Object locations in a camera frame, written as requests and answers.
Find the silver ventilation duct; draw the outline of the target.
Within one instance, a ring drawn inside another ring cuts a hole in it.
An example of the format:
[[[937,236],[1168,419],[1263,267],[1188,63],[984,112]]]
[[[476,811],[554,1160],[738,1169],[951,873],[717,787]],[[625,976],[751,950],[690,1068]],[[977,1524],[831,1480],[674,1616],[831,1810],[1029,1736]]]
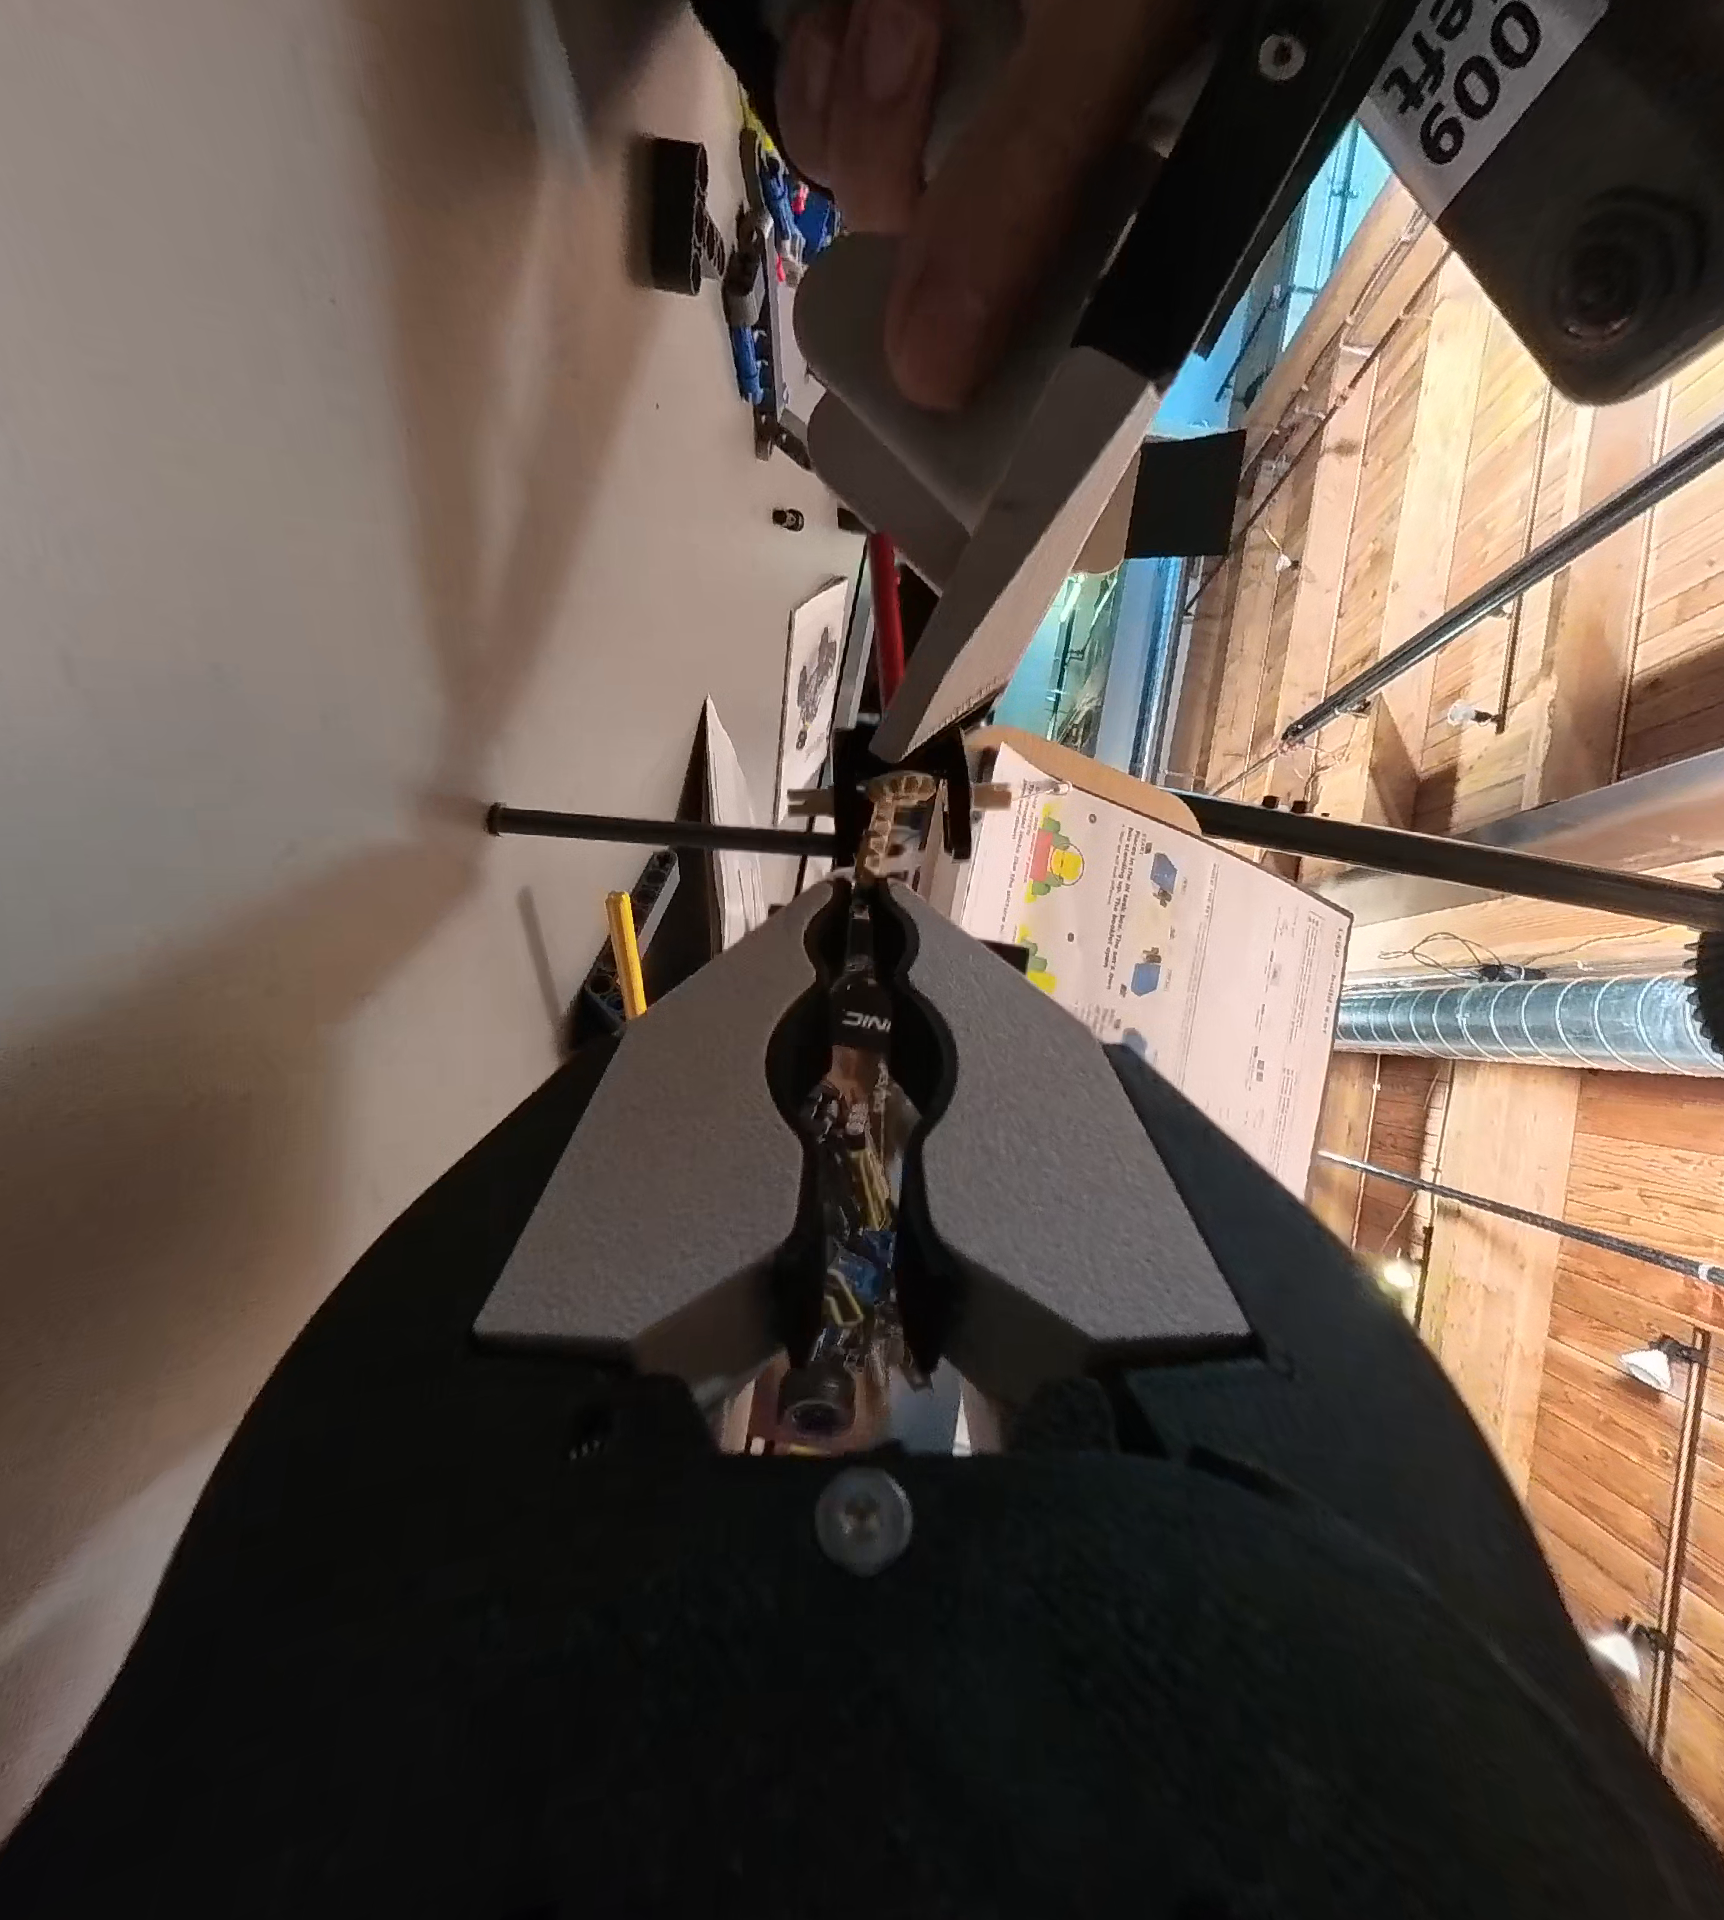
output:
[[[1390,981],[1343,991],[1333,1049],[1453,1065],[1724,1079],[1685,976]]]

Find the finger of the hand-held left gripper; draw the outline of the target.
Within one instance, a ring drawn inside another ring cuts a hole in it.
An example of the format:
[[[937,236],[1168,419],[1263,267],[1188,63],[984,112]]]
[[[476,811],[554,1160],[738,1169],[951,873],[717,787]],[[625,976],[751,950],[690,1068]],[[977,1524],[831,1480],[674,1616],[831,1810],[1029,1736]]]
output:
[[[1074,244],[977,395],[900,396],[883,349],[898,248],[841,236],[803,272],[794,332],[824,395],[806,446],[826,489],[935,594],[873,756],[898,764],[1010,682],[1129,470],[1157,392],[1076,335],[1103,253]]]

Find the black lego beam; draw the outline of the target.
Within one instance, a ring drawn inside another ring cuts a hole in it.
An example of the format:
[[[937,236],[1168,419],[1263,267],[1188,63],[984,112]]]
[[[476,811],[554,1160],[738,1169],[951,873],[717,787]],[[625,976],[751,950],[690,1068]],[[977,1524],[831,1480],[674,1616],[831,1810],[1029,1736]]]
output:
[[[714,264],[716,228],[708,209],[708,157],[699,143],[649,136],[638,153],[639,253],[645,284],[695,299]]]

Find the blue and black brick model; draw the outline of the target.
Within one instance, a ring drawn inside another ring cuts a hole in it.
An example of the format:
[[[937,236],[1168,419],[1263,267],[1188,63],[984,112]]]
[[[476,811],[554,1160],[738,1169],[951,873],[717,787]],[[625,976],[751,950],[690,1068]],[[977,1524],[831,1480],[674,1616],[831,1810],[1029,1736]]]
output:
[[[711,244],[735,392],[751,414],[756,456],[779,454],[809,470],[806,425],[816,398],[794,396],[794,386],[811,383],[803,371],[791,374],[802,356],[794,299],[844,224],[834,200],[782,159],[745,90],[735,104],[738,204],[729,234]]]

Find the grey corrugated pipe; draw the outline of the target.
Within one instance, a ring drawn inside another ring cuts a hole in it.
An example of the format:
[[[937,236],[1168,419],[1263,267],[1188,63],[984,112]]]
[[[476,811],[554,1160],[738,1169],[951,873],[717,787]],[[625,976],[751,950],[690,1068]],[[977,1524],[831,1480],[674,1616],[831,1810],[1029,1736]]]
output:
[[[1168,779],[1199,575],[1202,563],[1194,556],[1162,563],[1159,621],[1151,628],[1132,761],[1134,775],[1155,787]]]

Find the printed instruction sheet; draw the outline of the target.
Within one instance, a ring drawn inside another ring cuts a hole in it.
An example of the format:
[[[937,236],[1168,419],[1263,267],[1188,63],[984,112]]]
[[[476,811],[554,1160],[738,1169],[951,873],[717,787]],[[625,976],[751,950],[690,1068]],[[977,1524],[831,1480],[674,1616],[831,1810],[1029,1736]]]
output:
[[[1210,840],[1189,803],[1051,740],[988,726],[954,918],[1142,1059],[1292,1197],[1305,1194],[1352,934],[1346,911]]]

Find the sheet with vehicle print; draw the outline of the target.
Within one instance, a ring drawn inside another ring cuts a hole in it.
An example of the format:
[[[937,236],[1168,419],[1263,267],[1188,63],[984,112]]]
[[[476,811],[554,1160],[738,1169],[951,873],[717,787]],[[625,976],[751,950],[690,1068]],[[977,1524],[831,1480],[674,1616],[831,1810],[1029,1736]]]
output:
[[[826,758],[850,632],[850,582],[828,580],[785,619],[777,761],[783,770]]]

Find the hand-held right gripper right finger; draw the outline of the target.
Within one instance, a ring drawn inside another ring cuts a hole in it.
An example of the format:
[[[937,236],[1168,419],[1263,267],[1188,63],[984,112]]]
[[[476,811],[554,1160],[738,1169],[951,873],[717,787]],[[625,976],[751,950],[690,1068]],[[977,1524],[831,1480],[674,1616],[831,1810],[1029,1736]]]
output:
[[[1023,974],[885,880],[873,901],[907,1308],[985,1401],[1249,1360],[1254,1330],[1109,1052]]]

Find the black lego frame with red axle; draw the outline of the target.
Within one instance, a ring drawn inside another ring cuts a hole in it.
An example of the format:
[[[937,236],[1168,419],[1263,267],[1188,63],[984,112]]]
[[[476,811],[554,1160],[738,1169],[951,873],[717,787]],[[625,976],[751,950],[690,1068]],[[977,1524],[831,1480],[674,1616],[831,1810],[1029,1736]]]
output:
[[[856,645],[862,692],[876,696],[873,722],[838,720],[828,734],[826,770],[816,782],[782,793],[783,819],[799,820],[783,837],[808,860],[862,895],[889,880],[919,889],[925,859],[965,862],[976,827],[1011,811],[1010,780],[976,780],[976,756],[964,729],[929,736],[900,761],[883,756],[878,736],[901,692],[907,643],[921,631],[906,611],[904,569],[885,535],[870,535],[859,606],[866,634]]]

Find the open instruction booklet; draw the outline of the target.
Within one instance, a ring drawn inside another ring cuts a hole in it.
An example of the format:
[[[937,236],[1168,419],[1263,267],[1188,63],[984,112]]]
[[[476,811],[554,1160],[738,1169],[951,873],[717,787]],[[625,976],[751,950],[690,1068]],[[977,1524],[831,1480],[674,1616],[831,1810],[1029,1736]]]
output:
[[[791,831],[799,823],[776,820],[773,805],[756,798],[754,784],[714,699],[705,699],[695,722],[681,805],[704,827],[743,831]],[[769,850],[705,848],[699,855],[710,912],[710,943],[716,952],[735,947],[771,912],[769,867],[783,855]]]

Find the black ceiling rail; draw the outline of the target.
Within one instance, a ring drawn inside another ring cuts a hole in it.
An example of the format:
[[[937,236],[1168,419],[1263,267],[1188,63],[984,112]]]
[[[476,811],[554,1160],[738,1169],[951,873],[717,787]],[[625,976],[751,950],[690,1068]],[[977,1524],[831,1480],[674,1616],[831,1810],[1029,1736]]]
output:
[[[1323,732],[1333,720],[1366,709],[1393,682],[1435,658],[1450,643],[1467,634],[1503,606],[1522,601],[1531,589],[1554,579],[1570,564],[1592,555],[1626,527],[1684,492],[1689,485],[1724,464],[1724,414],[1673,446],[1631,482],[1582,512],[1560,532],[1531,546],[1522,560],[1473,589],[1430,625],[1407,636],[1385,656],[1366,667],[1319,702],[1279,730],[1282,748],[1298,748]]]

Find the dark grey lego axle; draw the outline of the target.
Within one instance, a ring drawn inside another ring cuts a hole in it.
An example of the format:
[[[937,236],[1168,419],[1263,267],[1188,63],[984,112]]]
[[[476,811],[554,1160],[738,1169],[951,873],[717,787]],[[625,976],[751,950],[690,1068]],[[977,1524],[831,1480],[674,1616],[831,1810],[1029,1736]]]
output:
[[[534,839],[570,845],[645,848],[657,853],[723,853],[808,856],[850,862],[852,847],[831,831],[648,820],[593,813],[517,808],[492,803],[483,811],[492,839]]]

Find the tan and black board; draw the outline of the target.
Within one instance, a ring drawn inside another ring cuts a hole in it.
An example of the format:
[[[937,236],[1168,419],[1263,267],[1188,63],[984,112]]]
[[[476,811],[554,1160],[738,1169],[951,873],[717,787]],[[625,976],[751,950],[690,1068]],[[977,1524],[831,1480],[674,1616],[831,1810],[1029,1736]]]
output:
[[[1140,444],[1070,570],[1103,575],[1124,563],[1226,558],[1243,451],[1239,428]]]

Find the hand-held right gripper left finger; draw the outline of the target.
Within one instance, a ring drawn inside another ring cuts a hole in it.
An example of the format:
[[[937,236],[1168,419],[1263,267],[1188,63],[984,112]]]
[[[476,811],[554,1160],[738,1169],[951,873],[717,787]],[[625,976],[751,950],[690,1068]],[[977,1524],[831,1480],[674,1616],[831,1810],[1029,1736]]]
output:
[[[625,1027],[476,1315],[482,1348],[693,1396],[740,1391],[779,1348],[803,1149],[767,1057],[821,989],[811,934],[848,895],[809,887]]]

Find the person's left hand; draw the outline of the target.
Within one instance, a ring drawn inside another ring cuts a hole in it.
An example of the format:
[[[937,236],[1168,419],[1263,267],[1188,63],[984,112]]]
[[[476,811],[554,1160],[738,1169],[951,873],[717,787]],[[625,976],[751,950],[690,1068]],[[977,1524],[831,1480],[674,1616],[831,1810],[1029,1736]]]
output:
[[[969,401],[1042,294],[1091,178],[1215,4],[1040,3],[932,177],[946,4],[816,4],[783,37],[777,145],[846,226],[896,242],[882,350],[923,410]]]

